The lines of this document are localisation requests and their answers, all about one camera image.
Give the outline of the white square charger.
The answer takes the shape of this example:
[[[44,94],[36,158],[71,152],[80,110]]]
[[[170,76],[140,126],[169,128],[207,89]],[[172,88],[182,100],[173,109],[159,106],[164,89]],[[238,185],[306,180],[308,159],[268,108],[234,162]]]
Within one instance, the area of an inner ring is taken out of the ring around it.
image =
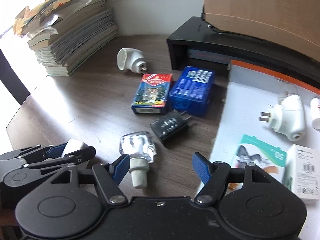
[[[88,145],[81,140],[71,138],[67,142],[63,152],[61,154],[61,158],[64,158],[66,155],[76,152],[78,150],[86,148]]]

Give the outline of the clear liquid refill bottle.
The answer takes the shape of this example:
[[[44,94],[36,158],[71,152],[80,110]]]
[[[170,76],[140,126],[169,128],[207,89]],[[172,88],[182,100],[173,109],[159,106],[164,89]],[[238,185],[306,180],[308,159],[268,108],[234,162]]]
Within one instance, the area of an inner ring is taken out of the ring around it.
[[[129,173],[135,189],[148,185],[150,164],[155,162],[156,146],[148,131],[126,134],[120,138],[119,152],[130,157]]]

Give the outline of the green bandage box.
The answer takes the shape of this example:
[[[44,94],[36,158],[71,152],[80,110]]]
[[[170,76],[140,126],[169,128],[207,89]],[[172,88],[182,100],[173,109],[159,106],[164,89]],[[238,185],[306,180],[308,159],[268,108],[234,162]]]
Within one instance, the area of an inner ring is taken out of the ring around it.
[[[282,183],[286,156],[287,153],[281,148],[244,134],[235,152],[231,167],[245,168],[247,164],[255,164]]]

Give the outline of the white power adapter box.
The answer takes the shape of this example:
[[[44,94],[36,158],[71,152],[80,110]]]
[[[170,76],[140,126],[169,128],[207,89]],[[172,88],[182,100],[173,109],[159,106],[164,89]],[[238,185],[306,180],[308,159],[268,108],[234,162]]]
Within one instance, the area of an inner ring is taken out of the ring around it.
[[[287,151],[283,184],[304,203],[319,201],[319,151],[292,145]]]

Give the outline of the black power adapter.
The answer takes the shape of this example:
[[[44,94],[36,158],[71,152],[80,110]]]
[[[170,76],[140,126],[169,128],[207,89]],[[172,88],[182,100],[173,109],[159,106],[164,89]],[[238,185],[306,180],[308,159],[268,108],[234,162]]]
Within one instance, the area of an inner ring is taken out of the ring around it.
[[[166,146],[174,139],[183,135],[189,129],[189,119],[186,111],[172,110],[150,124],[150,127],[158,140]]]

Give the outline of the blue plastic case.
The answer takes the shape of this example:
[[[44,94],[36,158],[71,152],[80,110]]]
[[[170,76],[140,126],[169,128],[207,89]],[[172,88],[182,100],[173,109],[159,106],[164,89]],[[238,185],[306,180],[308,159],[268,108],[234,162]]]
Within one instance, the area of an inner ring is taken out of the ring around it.
[[[208,109],[214,81],[213,70],[185,67],[169,92],[172,109],[186,111],[195,116],[204,116]]]

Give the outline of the red blue card box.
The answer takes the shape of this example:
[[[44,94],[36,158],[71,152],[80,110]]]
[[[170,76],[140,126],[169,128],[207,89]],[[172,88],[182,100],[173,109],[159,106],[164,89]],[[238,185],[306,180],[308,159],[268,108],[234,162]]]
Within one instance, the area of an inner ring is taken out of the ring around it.
[[[144,74],[131,103],[135,114],[165,114],[172,74]]]

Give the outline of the orange white box lid tray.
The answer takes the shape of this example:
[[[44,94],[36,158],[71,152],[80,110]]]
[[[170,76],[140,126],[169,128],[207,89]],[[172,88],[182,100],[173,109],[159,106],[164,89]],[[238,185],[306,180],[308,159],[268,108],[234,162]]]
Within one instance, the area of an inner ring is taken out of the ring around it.
[[[286,153],[294,144],[319,151],[319,130],[312,127],[310,114],[310,101],[319,98],[318,89],[284,74],[240,61],[232,61],[229,67],[225,104],[210,161],[220,160],[231,165],[244,134],[279,147]],[[261,112],[269,112],[289,94],[301,97],[305,111],[306,132],[295,142],[259,121]]]

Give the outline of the white plug-in repellent heater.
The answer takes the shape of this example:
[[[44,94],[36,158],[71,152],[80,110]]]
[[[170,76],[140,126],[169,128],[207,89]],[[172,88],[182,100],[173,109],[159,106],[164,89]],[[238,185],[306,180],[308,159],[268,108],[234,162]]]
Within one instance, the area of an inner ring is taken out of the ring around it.
[[[306,132],[305,111],[301,97],[298,94],[289,94],[269,112],[261,112],[259,121],[267,123],[274,132],[285,135],[289,141],[299,141]]]

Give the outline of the white plug adapter on table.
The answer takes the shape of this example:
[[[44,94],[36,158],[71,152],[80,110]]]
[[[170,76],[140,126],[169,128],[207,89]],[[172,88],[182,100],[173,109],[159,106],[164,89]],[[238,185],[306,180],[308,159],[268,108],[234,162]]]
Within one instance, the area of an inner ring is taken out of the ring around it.
[[[143,52],[134,48],[120,49],[117,54],[117,66],[121,71],[130,70],[137,74],[142,74],[147,71]]]

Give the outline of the book under riser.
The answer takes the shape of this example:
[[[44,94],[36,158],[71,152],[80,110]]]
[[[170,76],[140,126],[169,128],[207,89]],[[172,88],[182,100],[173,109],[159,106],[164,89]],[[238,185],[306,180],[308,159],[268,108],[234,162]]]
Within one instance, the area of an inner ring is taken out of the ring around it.
[[[230,56],[204,50],[188,49],[187,54],[191,59],[210,61],[221,64],[229,64],[232,61],[232,58]]]

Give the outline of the stack of books and papers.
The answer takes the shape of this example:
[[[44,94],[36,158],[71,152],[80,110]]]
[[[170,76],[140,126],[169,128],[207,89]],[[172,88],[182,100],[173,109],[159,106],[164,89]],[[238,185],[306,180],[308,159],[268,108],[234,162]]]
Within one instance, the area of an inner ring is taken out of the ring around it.
[[[25,7],[12,29],[50,76],[70,76],[118,31],[108,0],[45,0]]]

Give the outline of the small white pill bottle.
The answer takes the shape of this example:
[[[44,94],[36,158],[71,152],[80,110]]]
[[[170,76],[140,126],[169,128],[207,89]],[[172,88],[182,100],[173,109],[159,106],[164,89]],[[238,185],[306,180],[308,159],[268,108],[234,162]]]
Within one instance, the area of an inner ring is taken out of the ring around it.
[[[314,129],[320,130],[320,99],[313,98],[310,101],[311,125]]]

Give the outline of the black monitor riser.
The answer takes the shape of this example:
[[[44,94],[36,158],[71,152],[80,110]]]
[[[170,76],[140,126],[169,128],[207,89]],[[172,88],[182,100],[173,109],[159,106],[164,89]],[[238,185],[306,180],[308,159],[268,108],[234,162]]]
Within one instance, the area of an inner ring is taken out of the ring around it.
[[[227,65],[189,58],[187,50],[197,49],[274,70],[319,88],[319,62],[273,42],[220,31],[201,17],[189,18],[167,38],[167,45],[173,70],[186,66],[220,70]]]

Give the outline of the wooden book stand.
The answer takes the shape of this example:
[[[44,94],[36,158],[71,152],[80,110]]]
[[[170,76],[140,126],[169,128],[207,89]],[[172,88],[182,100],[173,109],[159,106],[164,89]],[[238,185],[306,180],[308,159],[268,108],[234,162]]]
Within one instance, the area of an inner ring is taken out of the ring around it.
[[[319,60],[319,0],[204,0],[204,19]]]

